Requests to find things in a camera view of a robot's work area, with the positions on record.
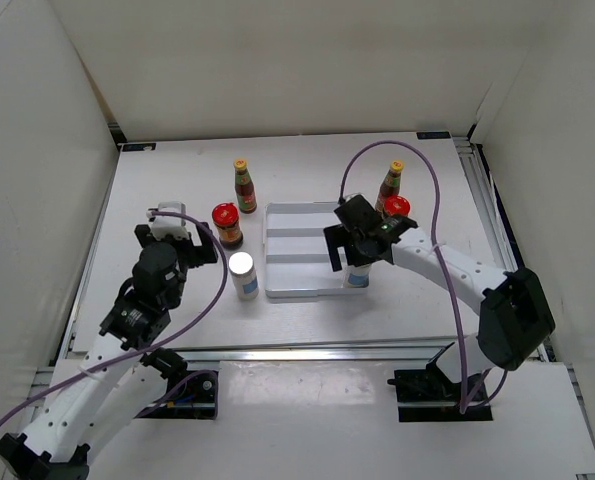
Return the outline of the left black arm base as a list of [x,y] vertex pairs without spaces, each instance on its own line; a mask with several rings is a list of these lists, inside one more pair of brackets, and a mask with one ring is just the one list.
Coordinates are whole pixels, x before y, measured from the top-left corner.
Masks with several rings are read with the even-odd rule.
[[167,380],[165,394],[145,407],[136,419],[216,420],[219,367],[200,369],[188,364]]

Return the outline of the yellow-cap sauce bottle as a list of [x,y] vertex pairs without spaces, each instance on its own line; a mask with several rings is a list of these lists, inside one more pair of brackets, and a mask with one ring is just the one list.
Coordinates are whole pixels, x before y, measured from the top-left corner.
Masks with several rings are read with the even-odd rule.
[[375,202],[375,210],[377,212],[383,212],[384,203],[389,197],[399,195],[403,168],[404,164],[400,160],[394,160],[390,163],[389,170],[380,185]]
[[250,214],[257,209],[257,201],[248,164],[245,159],[236,159],[233,162],[235,170],[235,192],[239,210]]

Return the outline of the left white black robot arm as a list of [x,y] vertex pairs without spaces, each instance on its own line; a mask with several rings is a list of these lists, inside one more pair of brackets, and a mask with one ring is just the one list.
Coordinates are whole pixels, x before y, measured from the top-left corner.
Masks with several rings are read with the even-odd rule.
[[198,244],[182,218],[136,226],[138,261],[78,373],[48,388],[54,399],[34,421],[0,439],[0,459],[16,478],[87,478],[93,459],[122,428],[208,376],[158,338],[181,305],[189,270],[226,261],[208,224],[196,227]]

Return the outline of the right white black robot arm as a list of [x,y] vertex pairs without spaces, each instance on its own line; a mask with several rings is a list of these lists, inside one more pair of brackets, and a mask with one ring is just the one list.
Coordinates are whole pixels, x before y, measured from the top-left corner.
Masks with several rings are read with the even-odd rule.
[[413,219],[383,216],[361,195],[343,201],[334,214],[337,224],[323,231],[333,270],[387,262],[444,288],[455,314],[465,304],[477,315],[476,333],[467,335],[458,324],[456,341],[427,364],[426,387],[435,398],[456,393],[469,403],[477,392],[468,385],[471,377],[493,368],[517,370],[554,332],[554,317],[532,270],[487,266],[441,246]]

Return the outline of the red-lid chili jar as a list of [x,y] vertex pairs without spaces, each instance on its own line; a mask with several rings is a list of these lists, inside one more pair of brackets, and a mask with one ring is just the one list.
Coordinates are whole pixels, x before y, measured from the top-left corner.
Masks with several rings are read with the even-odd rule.
[[211,213],[218,238],[225,249],[237,249],[243,243],[243,232],[239,223],[239,213],[233,203],[216,205]]
[[411,211],[409,201],[401,196],[392,195],[387,197],[383,202],[382,217],[391,217],[394,215],[408,216]]

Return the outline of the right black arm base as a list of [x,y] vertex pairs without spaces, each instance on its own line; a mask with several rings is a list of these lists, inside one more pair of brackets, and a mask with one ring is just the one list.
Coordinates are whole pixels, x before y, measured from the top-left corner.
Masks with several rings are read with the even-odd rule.
[[426,370],[395,370],[387,384],[394,389],[400,423],[458,423],[493,420],[486,387],[475,394],[464,413],[458,384],[444,385]]

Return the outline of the silver-cap spice shaker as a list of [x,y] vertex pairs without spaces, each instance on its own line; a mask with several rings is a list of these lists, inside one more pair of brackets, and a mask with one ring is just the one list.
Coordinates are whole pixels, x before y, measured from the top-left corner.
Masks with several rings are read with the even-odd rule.
[[371,265],[347,265],[344,273],[344,288],[367,288],[370,281]]
[[228,269],[236,291],[241,300],[252,300],[258,296],[259,284],[252,256],[246,252],[237,252],[230,256]]

